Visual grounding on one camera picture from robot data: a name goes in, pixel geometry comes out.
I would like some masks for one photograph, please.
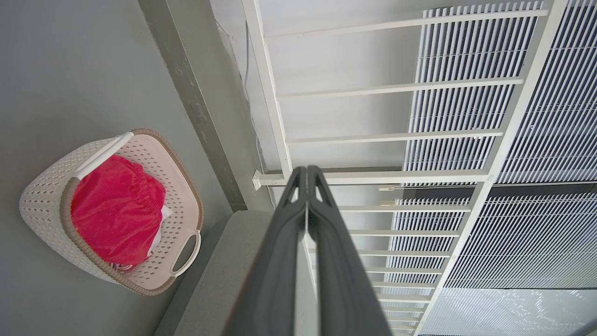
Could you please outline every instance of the white cable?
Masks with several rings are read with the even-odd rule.
[[[257,150],[257,157],[259,158],[259,166],[261,167],[261,173],[265,174],[265,169],[263,168],[263,162],[261,162],[261,152],[259,151],[259,137],[257,136],[257,129],[255,128],[255,120],[253,119],[253,113],[251,112],[251,102],[249,101],[249,91],[247,90],[247,78],[249,77],[249,25],[247,21],[245,21],[245,33],[247,36],[247,67],[245,70],[245,95],[247,96],[247,103],[249,104],[249,115],[251,116],[251,124],[253,125],[253,131],[255,132],[255,149]],[[269,187],[267,187],[267,194],[269,196],[269,201],[272,202],[272,206],[276,209],[276,204],[273,202],[272,191]]]

